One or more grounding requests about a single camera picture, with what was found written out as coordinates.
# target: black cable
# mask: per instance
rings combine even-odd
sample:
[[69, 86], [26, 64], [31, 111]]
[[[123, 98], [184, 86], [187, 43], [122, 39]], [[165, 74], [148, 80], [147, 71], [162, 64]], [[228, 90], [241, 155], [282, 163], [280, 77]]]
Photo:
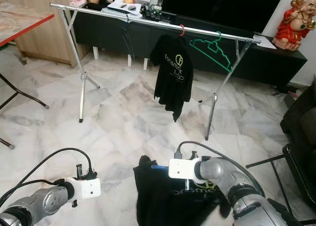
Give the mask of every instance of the black cable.
[[[88, 160], [88, 164], [89, 164], [89, 169], [88, 169], [88, 172], [89, 173], [93, 173], [92, 171], [92, 166], [91, 166], [91, 160], [89, 158], [89, 156], [83, 152], [82, 150], [80, 149], [77, 149], [77, 148], [61, 148], [61, 149], [58, 149], [57, 151], [51, 153], [50, 155], [48, 155], [46, 158], [44, 158], [39, 164], [37, 164], [28, 174], [26, 174], [26, 176], [20, 180], [20, 182], [16, 185], [19, 186], [21, 185], [33, 172], [35, 172], [37, 170], [37, 168], [39, 168], [44, 162], [46, 162], [49, 158], [51, 158], [52, 156], [54, 156], [55, 154], [59, 153], [59, 152], [62, 152], [62, 151], [66, 151], [66, 150], [73, 150], [73, 151], [77, 151], [79, 153], [82, 153]], [[15, 190], [13, 190], [10, 194], [8, 194], [7, 196], [5, 197], [1, 197], [0, 198], [0, 207], [1, 205], [10, 197], [10, 195], [14, 192]]]
[[256, 187], [258, 190], [261, 191], [261, 195], [262, 195], [263, 197], [266, 197], [266, 196], [265, 196], [265, 193], [264, 193], [264, 191], [263, 191], [263, 189], [262, 189], [262, 187], [261, 187], [260, 184], [257, 182], [257, 180], [256, 180], [256, 179], [253, 177], [253, 175], [252, 175], [249, 171], [247, 171], [242, 165], [240, 165], [239, 163], [235, 162], [233, 159], [230, 159], [229, 157], [225, 156], [224, 154], [222, 154], [222, 153], [220, 153], [220, 152], [218, 152], [218, 151], [216, 151], [216, 150], [214, 150], [214, 149], [212, 149], [212, 148], [210, 148], [210, 147], [208, 147], [208, 146], [206, 146], [206, 145], [204, 145], [204, 144], [202, 144], [202, 143], [196, 142], [196, 141], [183, 141], [182, 143], [179, 144], [179, 146], [178, 146], [178, 148], [177, 148], [177, 151], [180, 151], [181, 146], [182, 146], [183, 144], [185, 144], [185, 143], [193, 143], [193, 144], [199, 145], [199, 146], [201, 146], [201, 147], [203, 147], [203, 148], [206, 148], [207, 150], [209, 150], [209, 151], [211, 151], [211, 152], [213, 152], [213, 153], [215, 153], [215, 154], [217, 154], [217, 155], [223, 157], [223, 158], [226, 159], [227, 161], [231, 162], [231, 163], [234, 164], [237, 168], [239, 168], [243, 173], [245, 173], [246, 176], [249, 177], [249, 179], [254, 183], [255, 187]]
[[57, 185], [57, 183], [53, 183], [53, 182], [50, 182], [50, 181], [47, 181], [47, 180], [44, 180], [44, 179], [28, 181], [28, 182], [25, 182], [25, 183], [16, 185], [14, 188], [8, 190], [5, 194], [3, 194], [3, 196], [0, 198], [0, 207], [1, 207], [1, 206], [4, 204], [4, 202], [6, 201], [6, 199], [5, 199], [5, 200], [3, 200], [3, 199], [6, 198], [7, 196], [10, 196], [10, 195], [11, 195], [14, 191], [16, 191], [18, 188], [23, 187], [23, 186], [25, 186], [25, 185], [30, 185], [30, 184], [33, 184], [33, 183], [37, 183], [37, 182], [43, 182], [43, 183], [46, 183], [46, 184], [49, 184], [49, 185]]

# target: black t-shirt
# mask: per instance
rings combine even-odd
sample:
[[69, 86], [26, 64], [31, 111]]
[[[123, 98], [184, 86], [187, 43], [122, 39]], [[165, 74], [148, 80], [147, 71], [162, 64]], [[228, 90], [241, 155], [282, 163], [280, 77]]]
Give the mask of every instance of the black t-shirt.
[[137, 222], [139, 226], [199, 226], [220, 205], [220, 213], [227, 217], [231, 207], [211, 182], [195, 184], [185, 190], [185, 180], [171, 179], [166, 170], [152, 169], [157, 165], [146, 155], [134, 168], [138, 190]]
[[179, 118], [184, 101], [190, 101], [193, 67], [183, 37], [161, 36], [150, 54], [154, 65], [160, 64], [155, 98], [173, 111], [173, 120]]

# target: metal clothing rack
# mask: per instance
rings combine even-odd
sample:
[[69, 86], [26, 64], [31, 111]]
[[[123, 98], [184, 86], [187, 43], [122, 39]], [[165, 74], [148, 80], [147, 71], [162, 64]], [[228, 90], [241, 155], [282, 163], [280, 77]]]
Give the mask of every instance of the metal clothing rack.
[[[107, 13], [103, 13], [103, 12], [99, 12], [99, 11], [95, 11], [95, 10], [90, 10], [90, 9], [85, 9], [85, 8], [78, 8], [78, 7], [72, 7], [72, 6], [61, 5], [61, 4], [54, 4], [54, 3], [51, 3], [50, 6], [51, 7], [56, 7], [56, 8], [58, 8], [60, 10], [60, 14], [61, 14], [61, 16], [63, 18], [64, 25], [65, 25], [65, 28], [66, 28], [66, 31], [67, 31], [67, 34], [68, 34], [68, 37], [69, 37], [69, 40], [70, 40], [71, 47], [73, 49], [73, 52], [74, 52], [76, 61], [78, 63], [78, 66], [81, 69], [81, 100], [80, 100], [80, 118], [79, 118], [79, 122], [80, 123], [83, 121], [83, 105], [84, 105], [85, 81], [86, 80], [90, 81], [97, 88], [100, 88], [100, 86], [96, 82], [94, 82], [87, 75], [87, 73], [83, 69], [82, 63], [81, 63], [80, 58], [79, 58], [78, 49], [77, 49], [76, 42], [75, 42], [75, 35], [72, 33], [72, 30], [71, 30], [71, 28], [73, 27], [73, 24], [74, 24], [74, 21], [75, 21], [75, 18], [76, 18], [76, 15], [77, 15], [78, 12], [89, 13], [89, 14], [94, 14], [94, 15], [99, 15], [99, 16], [104, 16], [104, 17], [110, 17], [110, 18], [123, 19], [123, 20], [126, 20], [126, 21], [129, 20], [129, 21], [133, 21], [133, 22], [136, 22], [136, 23], [147, 24], [147, 25], [151, 25], [151, 26], [155, 26], [155, 27], [171, 28], [171, 29], [179, 30], [179, 31], [183, 30], [183, 28], [181, 26], [177, 26], [177, 25], [171, 25], [171, 24], [167, 24], [167, 23], [159, 23], [159, 22], [154, 22], [154, 21], [150, 21], [150, 20], [143, 20], [143, 19], [137, 19], [137, 18], [130, 18], [128, 16], [119, 16], [119, 15], [114, 15], [114, 14], [107, 14]], [[66, 13], [65, 13], [66, 10], [74, 11], [70, 22], [68, 22], [68, 19], [66, 17]], [[213, 37], [220, 37], [220, 34], [217, 33], [217, 32], [211, 32], [211, 31], [200, 30], [200, 29], [195, 29], [195, 28], [186, 27], [185, 31], [186, 32], [192, 32], [192, 33], [197, 33], [199, 35], [208, 35], [208, 36], [213, 36]], [[217, 91], [214, 92], [214, 94], [213, 94], [213, 102], [212, 102], [212, 107], [211, 107], [211, 111], [210, 111], [210, 114], [209, 114], [208, 124], [207, 124], [206, 132], [205, 132], [205, 140], [208, 140], [208, 136], [209, 136], [211, 125], [212, 125], [212, 119], [213, 119], [213, 114], [214, 114], [214, 110], [215, 110], [215, 105], [216, 105], [219, 93], [221, 92], [221, 90], [223, 89], [224, 85], [227, 83], [227, 81], [229, 80], [229, 78], [233, 74], [234, 70], [236, 69], [237, 65], [239, 64], [239, 62], [241, 61], [241, 59], [245, 55], [245, 53], [248, 50], [248, 48], [250, 47], [251, 43], [259, 44], [261, 42], [259, 40], [255, 40], [255, 39], [252, 39], [252, 38], [239, 37], [239, 36], [233, 36], [233, 35], [228, 35], [228, 34], [221, 34], [221, 37], [222, 38], [226, 38], [226, 39], [235, 40], [236, 57], [237, 57], [237, 59], [236, 59], [235, 63], [232, 66], [232, 71], [227, 74], [225, 80], [222, 82], [222, 84], [217, 89]], [[238, 41], [246, 42], [246, 45], [243, 47], [241, 52], [239, 52]]]

